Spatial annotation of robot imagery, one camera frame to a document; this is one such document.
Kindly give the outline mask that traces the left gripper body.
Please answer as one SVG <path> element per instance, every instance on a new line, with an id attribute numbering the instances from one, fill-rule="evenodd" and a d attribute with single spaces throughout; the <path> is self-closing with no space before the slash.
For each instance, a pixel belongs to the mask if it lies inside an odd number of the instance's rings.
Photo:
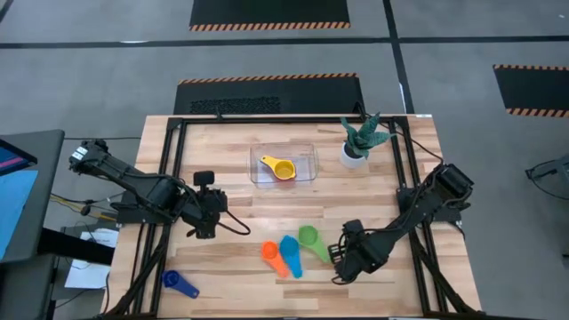
<path id="1" fill-rule="evenodd" d="M 182 207 L 182 220 L 193 227 L 186 237 L 215 238 L 220 214 L 227 210 L 228 198 L 224 191 L 220 189 L 199 191 Z"/>

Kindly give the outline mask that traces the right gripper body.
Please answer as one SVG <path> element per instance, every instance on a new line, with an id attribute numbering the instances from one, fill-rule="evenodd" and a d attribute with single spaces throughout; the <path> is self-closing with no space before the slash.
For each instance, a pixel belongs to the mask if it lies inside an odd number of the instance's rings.
<path id="1" fill-rule="evenodd" d="M 351 284 L 360 273 L 373 273 L 388 261 L 388 246 L 382 242 L 379 232 L 365 233 L 347 238 L 342 234 L 336 244 L 344 244 L 344 262 L 334 266 L 334 284 Z"/>

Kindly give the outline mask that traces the green measuring cup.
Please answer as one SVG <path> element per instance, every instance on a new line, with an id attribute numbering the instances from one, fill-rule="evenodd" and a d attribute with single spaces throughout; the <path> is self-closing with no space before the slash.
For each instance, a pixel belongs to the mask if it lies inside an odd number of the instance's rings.
<path id="1" fill-rule="evenodd" d="M 298 231 L 298 241 L 301 246 L 311 250 L 322 262 L 331 262 L 327 246 L 315 227 L 301 226 Z"/>

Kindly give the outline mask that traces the teal measuring cup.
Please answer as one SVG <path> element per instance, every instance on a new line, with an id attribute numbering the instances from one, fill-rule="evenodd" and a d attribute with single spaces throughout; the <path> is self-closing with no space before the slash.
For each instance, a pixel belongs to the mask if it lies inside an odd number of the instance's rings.
<path id="1" fill-rule="evenodd" d="M 301 278 L 303 270 L 301 266 L 300 246 L 292 236 L 284 236 L 279 244 L 279 251 L 284 262 L 291 270 L 294 278 Z"/>

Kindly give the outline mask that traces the orange measuring cup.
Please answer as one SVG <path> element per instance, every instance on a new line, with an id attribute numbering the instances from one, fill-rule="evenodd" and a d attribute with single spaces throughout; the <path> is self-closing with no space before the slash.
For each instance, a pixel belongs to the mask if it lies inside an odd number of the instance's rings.
<path id="1" fill-rule="evenodd" d="M 263 242 L 261 245 L 260 253 L 261 258 L 276 271 L 279 277 L 286 278 L 289 276 L 289 268 L 281 256 L 278 246 L 275 242 Z"/>

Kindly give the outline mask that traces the yellow measuring cup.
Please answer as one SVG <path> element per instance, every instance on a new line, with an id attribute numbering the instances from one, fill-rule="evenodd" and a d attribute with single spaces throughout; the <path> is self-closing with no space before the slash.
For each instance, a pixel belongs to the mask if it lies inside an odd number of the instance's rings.
<path id="1" fill-rule="evenodd" d="M 262 156 L 260 161 L 269 167 L 279 180 L 291 180 L 296 177 L 296 167 L 291 160 Z"/>

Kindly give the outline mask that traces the small dark blue measuring cup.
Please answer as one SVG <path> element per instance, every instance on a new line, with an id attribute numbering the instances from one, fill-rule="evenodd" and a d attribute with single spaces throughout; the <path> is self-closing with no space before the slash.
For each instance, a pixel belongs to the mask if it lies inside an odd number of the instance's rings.
<path id="1" fill-rule="evenodd" d="M 173 289 L 177 292 L 196 299 L 200 291 L 190 282 L 188 282 L 178 271 L 167 270 L 162 274 L 164 287 Z"/>

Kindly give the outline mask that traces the clear plastic basket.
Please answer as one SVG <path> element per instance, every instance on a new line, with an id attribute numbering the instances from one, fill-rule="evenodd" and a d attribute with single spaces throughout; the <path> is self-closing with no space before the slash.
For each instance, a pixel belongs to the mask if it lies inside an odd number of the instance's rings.
<path id="1" fill-rule="evenodd" d="M 262 156 L 291 160 L 296 167 L 296 177 L 291 180 L 277 179 L 270 168 L 260 161 Z M 251 182 L 259 188 L 292 188 L 308 185 L 318 175 L 316 148 L 306 142 L 253 144 L 249 151 L 248 175 Z"/>

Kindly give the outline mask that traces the white plant pot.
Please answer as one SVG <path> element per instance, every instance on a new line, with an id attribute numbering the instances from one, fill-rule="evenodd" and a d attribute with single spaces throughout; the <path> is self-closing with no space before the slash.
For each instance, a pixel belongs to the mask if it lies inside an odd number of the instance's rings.
<path id="1" fill-rule="evenodd" d="M 342 145 L 340 160 L 349 169 L 356 169 L 366 164 L 366 158 L 357 155 L 347 142 L 344 142 Z"/>

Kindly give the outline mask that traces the green artificial plant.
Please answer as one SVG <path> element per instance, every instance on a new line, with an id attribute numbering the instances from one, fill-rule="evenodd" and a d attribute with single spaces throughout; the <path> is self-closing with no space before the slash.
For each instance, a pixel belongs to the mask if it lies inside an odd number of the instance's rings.
<path id="1" fill-rule="evenodd" d="M 387 142 L 394 136 L 394 133 L 376 131 L 380 117 L 380 112 L 368 117 L 358 130 L 349 124 L 346 117 L 341 118 L 341 124 L 348 135 L 346 144 L 357 156 L 367 159 L 372 148 Z"/>

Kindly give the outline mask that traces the white paper sheets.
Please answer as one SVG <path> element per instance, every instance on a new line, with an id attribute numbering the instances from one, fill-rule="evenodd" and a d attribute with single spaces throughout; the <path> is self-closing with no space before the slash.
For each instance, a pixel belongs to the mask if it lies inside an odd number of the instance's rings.
<path id="1" fill-rule="evenodd" d="M 97 228 L 94 231 L 83 231 L 80 238 L 91 240 L 97 244 L 115 248 L 119 232 L 108 228 Z M 106 285 L 110 266 L 72 260 L 64 287 L 71 289 L 100 289 Z"/>

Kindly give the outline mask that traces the black hazard-striped floor mat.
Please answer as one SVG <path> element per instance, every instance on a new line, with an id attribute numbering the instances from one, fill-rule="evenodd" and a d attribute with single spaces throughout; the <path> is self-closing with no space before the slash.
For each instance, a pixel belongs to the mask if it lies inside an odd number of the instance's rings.
<path id="1" fill-rule="evenodd" d="M 226 76 L 179 81 L 175 115 L 360 114 L 355 73 Z"/>
<path id="2" fill-rule="evenodd" d="M 191 32 L 350 28 L 347 0 L 194 0 Z"/>
<path id="3" fill-rule="evenodd" d="M 506 112 L 569 118 L 569 67 L 493 65 Z"/>

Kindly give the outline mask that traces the grey side desk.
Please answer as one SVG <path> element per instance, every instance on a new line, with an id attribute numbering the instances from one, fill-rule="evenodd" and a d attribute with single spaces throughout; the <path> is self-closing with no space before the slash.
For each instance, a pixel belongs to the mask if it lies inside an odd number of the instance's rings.
<path id="1" fill-rule="evenodd" d="M 26 151 L 38 160 L 28 168 L 38 171 L 36 181 L 0 263 L 27 260 L 36 255 L 49 204 L 52 184 L 60 159 L 64 131 L 51 130 L 0 135 L 2 140 Z"/>

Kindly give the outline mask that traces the blue-screen monitor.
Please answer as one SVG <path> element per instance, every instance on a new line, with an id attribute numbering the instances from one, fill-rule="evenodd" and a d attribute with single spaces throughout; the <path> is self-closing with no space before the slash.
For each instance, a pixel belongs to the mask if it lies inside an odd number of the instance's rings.
<path id="1" fill-rule="evenodd" d="M 20 216 L 36 181 L 35 156 L 0 139 L 0 260 L 7 255 Z"/>

